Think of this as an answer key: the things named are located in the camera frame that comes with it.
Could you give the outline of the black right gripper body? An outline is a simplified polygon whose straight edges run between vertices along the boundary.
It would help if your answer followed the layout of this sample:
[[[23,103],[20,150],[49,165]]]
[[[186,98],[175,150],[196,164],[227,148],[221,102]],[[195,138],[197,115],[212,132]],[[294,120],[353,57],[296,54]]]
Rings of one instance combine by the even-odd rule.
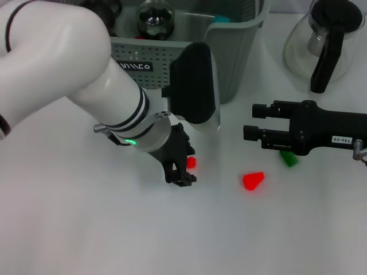
[[[305,156],[318,147],[353,149],[353,142],[366,145],[366,114],[328,111],[314,101],[298,103],[291,112],[291,151]]]

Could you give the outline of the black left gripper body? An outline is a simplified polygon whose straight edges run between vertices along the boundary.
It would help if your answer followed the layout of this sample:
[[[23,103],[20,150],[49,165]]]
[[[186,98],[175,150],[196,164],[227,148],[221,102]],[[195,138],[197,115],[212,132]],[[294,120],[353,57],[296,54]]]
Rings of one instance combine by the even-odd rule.
[[[174,171],[188,172],[188,156],[196,153],[189,140],[183,125],[178,123],[171,126],[171,132],[165,144],[161,148],[149,152],[152,157],[161,163],[167,183],[169,183],[169,178]]]

